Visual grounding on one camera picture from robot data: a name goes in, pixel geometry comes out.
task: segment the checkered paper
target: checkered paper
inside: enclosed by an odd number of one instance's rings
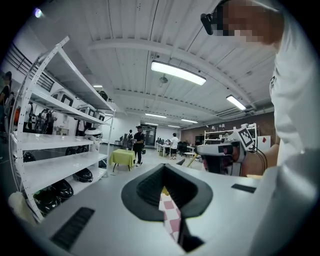
[[[181,213],[170,195],[161,193],[159,210],[164,213],[165,229],[168,231],[170,236],[178,242]]]

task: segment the light fixture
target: light fixture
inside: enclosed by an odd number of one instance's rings
[[[164,115],[158,115],[158,114],[149,114],[149,113],[145,113],[146,116],[152,116],[152,117],[157,117],[157,118],[167,118]]]
[[[181,67],[173,66],[156,60],[152,61],[151,63],[151,70],[186,79],[200,86],[202,86],[207,81],[207,79],[203,76],[192,73]]]
[[[145,122],[146,125],[151,125],[151,126],[157,126],[157,123],[150,123],[150,122]]]
[[[40,18],[42,16],[42,11],[39,8],[35,8],[34,16],[36,16],[37,18]]]
[[[197,121],[192,121],[192,120],[187,120],[187,119],[181,119],[181,121],[189,122],[189,123],[194,123],[197,124]]]
[[[239,108],[240,110],[246,110],[246,109],[247,109],[244,105],[242,105],[242,104],[240,103],[239,100],[237,100],[237,99],[236,99],[235,97],[233,97],[232,95],[229,95],[228,97],[226,97],[226,99],[227,99],[228,101],[230,101],[232,104],[236,105],[237,108]]]

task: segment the doorway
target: doorway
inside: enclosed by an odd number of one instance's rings
[[[144,133],[144,140],[146,146],[154,146],[156,142],[156,131],[157,127],[147,124],[142,124],[142,130]]]

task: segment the ceiling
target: ceiling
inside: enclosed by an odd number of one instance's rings
[[[141,120],[189,126],[181,119],[217,123],[248,115],[232,112],[226,100],[235,96],[251,114],[269,107],[269,82],[275,53],[234,38],[207,35],[200,21],[217,0],[51,0],[41,6],[42,18],[27,23],[47,49],[65,36],[64,46],[80,72],[114,100],[115,108]],[[179,66],[206,78],[199,86],[151,70],[152,60]],[[77,83],[62,60],[48,66],[62,84]],[[145,113],[167,116],[146,118]]]

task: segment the yellow tablecloth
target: yellow tablecloth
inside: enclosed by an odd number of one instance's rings
[[[109,164],[119,164],[133,167],[136,159],[135,152],[131,150],[117,149],[111,153]]]

